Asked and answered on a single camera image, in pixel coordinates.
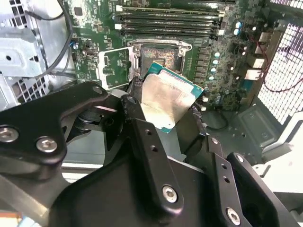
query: ventilation grille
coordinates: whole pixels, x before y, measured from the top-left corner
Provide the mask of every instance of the ventilation grille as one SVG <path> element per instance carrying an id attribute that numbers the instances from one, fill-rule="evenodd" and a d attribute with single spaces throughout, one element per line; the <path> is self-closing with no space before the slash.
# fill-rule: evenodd
<path id="1" fill-rule="evenodd" d="M 297 84 L 303 77 L 303 27 L 289 24 L 266 75 L 271 90 L 284 90 Z M 274 93 L 262 86 L 258 98 L 274 117 L 284 124 L 288 116 L 303 109 L 303 83 L 294 88 Z"/>
<path id="2" fill-rule="evenodd" d="M 9 20 L 12 27 L 25 28 L 27 27 L 27 19 L 24 14 L 20 0 L 9 0 L 11 9 L 14 13 L 14 18 Z"/>
<path id="3" fill-rule="evenodd" d="M 2 1 L 9 2 L 14 16 L 0 22 L 0 27 L 16 27 L 20 29 L 28 27 L 34 29 L 28 15 L 24 14 L 28 0 L 0 0 L 0 2 Z M 1 104 L 0 101 L 0 111 L 13 106 L 13 104 L 28 102 L 49 93 L 49 78 L 47 76 L 38 79 L 12 77 L 4 77 L 3 79 L 3 82 L 0 81 L 0 93 L 2 92 L 3 100 L 6 103 L 3 102 Z"/>
<path id="4" fill-rule="evenodd" d="M 45 79 L 42 77 L 36 79 L 33 85 L 26 84 L 24 80 L 20 79 L 12 86 L 14 94 L 19 103 L 25 103 L 45 95 Z"/>
<path id="5" fill-rule="evenodd" d="M 303 9 L 303 1 L 302 0 L 270 0 L 270 2 L 275 4 L 280 4 L 284 6 L 290 6 L 294 8 Z"/>

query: green circuit board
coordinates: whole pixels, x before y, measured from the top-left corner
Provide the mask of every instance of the green circuit board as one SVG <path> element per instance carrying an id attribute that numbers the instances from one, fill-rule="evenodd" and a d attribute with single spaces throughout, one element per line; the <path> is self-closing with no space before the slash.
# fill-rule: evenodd
<path id="1" fill-rule="evenodd" d="M 152 62 L 209 92 L 209 109 L 239 107 L 251 81 L 241 70 L 255 52 L 248 36 L 265 23 L 260 0 L 66 0 L 78 82 L 105 89 L 144 77 Z"/>

